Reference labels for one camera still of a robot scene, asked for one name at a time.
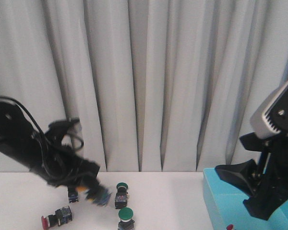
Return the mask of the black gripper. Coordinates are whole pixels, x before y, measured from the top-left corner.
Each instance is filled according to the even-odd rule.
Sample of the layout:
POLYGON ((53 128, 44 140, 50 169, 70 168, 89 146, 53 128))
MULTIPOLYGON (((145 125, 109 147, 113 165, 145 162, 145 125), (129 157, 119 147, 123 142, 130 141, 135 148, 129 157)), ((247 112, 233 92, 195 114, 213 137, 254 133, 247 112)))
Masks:
POLYGON ((249 196, 243 204, 252 217, 268 220, 288 201, 288 134, 260 139, 252 132, 239 140, 245 150, 261 152, 259 162, 218 165, 215 172, 249 196))
POLYGON ((86 187, 85 199, 97 206, 106 206, 110 191, 100 184, 97 175, 100 166, 93 161, 77 156, 70 148, 56 149, 38 145, 41 160, 38 162, 38 176, 49 185, 86 187))

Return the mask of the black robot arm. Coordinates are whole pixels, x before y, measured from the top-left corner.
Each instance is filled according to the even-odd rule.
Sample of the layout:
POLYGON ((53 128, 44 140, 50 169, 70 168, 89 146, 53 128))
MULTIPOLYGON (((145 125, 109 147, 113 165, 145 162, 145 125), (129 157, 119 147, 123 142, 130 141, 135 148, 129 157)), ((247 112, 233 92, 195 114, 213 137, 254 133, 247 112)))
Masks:
POLYGON ((43 132, 19 101, 0 96, 0 152, 49 185, 65 186, 74 196, 84 191, 87 200, 105 206, 111 193, 97 179, 99 165, 76 153, 84 147, 84 140, 72 131, 79 122, 58 120, 43 132))

